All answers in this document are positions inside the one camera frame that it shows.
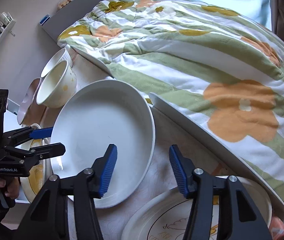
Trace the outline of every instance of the plate with yellow pattern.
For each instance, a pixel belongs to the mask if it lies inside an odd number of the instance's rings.
[[[40,129],[40,126],[38,124],[31,125],[32,128]],[[25,142],[21,144],[22,150],[29,150],[32,147],[38,147],[45,145],[44,140],[37,139],[37,140],[30,140],[28,142]],[[36,195],[39,193],[40,189],[42,188],[45,180],[45,161],[41,160],[40,163],[36,166],[33,166],[30,170],[30,176],[29,177],[21,177],[21,186],[23,189],[23,192],[27,198],[27,200],[31,203]]]
[[[242,177],[238,179],[269,226],[272,206],[266,191],[254,181]],[[146,203],[130,218],[123,230],[121,240],[182,240],[192,201],[192,199],[185,199],[177,187],[162,193]],[[216,240],[218,221],[219,197],[214,196],[210,240]]]

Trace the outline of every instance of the pink object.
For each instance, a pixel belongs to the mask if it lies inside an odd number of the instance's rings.
[[[46,107],[44,105],[37,105],[37,102],[35,101],[41,83],[42,78],[36,78],[31,82],[18,110],[17,120],[20,125],[22,123],[31,125],[41,121],[41,117]]]
[[[273,240],[284,239],[284,223],[278,217],[272,217],[269,231]]]

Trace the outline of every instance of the blue gripper pad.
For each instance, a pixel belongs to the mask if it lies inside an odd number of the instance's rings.
[[[29,137],[32,139],[43,139],[51,137],[53,127],[49,128],[42,128],[42,129],[34,129],[30,134]]]
[[[92,169],[95,170],[96,176],[99,176],[100,178],[100,185],[98,190],[100,197],[103,197],[103,195],[109,188],[117,157],[117,147],[114,144],[109,144],[109,147],[107,148],[104,156],[97,158],[92,165]]]
[[[169,159],[179,192],[185,198],[190,198],[190,183],[193,183],[192,171],[195,169],[193,162],[184,158],[175,144],[170,147]]]

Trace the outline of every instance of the orange flower pattern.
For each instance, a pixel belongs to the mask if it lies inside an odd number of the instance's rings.
[[[108,26],[102,25],[95,31],[92,31],[92,36],[98,37],[101,42],[107,42],[108,40],[118,36],[121,32],[121,28],[114,28],[110,30]]]
[[[136,8],[141,8],[141,7],[150,7],[160,1],[152,1],[152,0],[140,0],[138,4],[136,5]]]
[[[228,142],[238,142],[249,135],[260,142],[271,141],[278,128],[272,109],[274,92],[254,80],[236,84],[211,83],[203,93],[217,109],[208,126],[218,137]]]
[[[267,57],[269,57],[269,60],[277,67],[280,67],[280,60],[277,56],[276,51],[266,42],[260,42],[260,41],[252,41],[246,37],[241,37],[242,41],[245,41],[255,48],[257,48],[259,51],[264,53]]]

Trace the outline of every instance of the bed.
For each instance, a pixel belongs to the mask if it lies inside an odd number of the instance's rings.
[[[159,95],[284,202],[283,41],[235,11],[192,0],[103,0],[87,12],[59,46],[149,103],[149,93]]]

